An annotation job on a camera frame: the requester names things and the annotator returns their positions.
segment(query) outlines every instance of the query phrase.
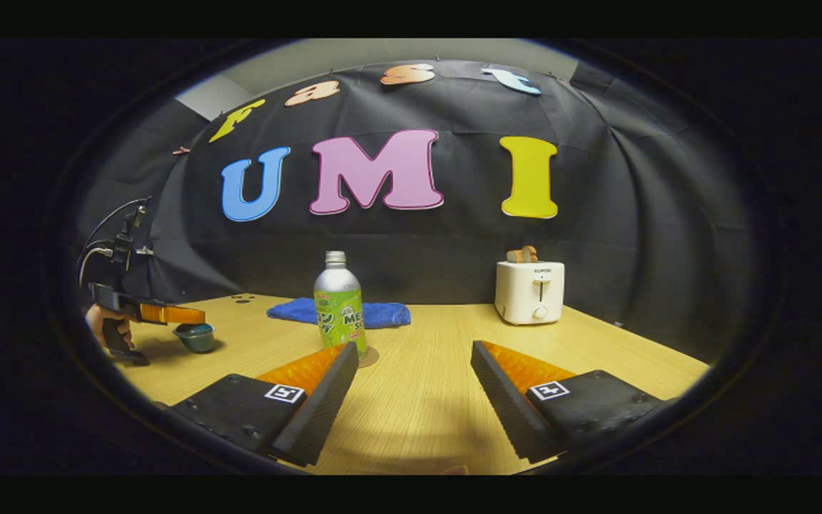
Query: coaster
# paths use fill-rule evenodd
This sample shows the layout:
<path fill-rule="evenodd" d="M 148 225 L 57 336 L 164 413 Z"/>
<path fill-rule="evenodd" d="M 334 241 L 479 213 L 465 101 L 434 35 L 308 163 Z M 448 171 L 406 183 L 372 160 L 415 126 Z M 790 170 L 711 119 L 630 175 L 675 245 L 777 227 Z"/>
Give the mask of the coaster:
<path fill-rule="evenodd" d="M 376 351 L 376 348 L 366 347 L 366 357 L 364 357 L 360 361 L 360 363 L 357 365 L 357 368 L 366 368 L 367 366 L 374 364 L 378 360 L 379 352 Z"/>

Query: silver bottle cap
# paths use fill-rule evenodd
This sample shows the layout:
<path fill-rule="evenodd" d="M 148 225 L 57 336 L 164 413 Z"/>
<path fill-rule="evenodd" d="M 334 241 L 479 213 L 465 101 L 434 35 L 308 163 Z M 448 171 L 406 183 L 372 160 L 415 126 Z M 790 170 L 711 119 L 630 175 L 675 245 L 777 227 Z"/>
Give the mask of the silver bottle cap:
<path fill-rule="evenodd" d="M 347 263 L 347 258 L 343 251 L 326 251 L 325 261 L 326 263 Z"/>

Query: bottle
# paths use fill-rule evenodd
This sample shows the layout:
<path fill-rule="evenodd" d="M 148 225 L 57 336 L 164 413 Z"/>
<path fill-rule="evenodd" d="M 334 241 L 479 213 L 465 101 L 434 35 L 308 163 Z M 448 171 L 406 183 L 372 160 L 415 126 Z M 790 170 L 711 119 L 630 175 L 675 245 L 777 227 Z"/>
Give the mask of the bottle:
<path fill-rule="evenodd" d="M 343 251 L 326 251 L 325 270 L 316 278 L 313 298 L 323 347 L 349 341 L 357 344 L 357 357 L 366 356 L 363 302 L 360 282 L 346 266 Z"/>

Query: blue letter u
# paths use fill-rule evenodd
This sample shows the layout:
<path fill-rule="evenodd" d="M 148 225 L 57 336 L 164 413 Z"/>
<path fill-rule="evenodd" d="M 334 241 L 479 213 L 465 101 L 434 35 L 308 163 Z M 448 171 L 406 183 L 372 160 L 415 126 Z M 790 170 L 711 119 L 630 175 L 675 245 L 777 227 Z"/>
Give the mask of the blue letter u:
<path fill-rule="evenodd" d="M 221 208 L 232 221 L 253 221 L 263 217 L 275 207 L 281 190 L 281 161 L 290 153 L 289 146 L 268 150 L 258 157 L 262 163 L 262 194 L 254 201 L 243 201 L 245 169 L 252 163 L 241 159 L 230 163 L 221 171 L 224 186 L 221 191 Z"/>

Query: green bottle label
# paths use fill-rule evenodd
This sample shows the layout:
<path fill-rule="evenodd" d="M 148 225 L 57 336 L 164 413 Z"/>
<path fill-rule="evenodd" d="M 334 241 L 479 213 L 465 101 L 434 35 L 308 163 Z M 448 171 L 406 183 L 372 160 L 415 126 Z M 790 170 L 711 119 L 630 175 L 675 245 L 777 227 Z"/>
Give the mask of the green bottle label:
<path fill-rule="evenodd" d="M 326 348 L 354 341 L 357 355 L 366 355 L 366 337 L 363 333 L 363 302 L 360 291 L 315 291 L 316 319 L 319 333 Z"/>

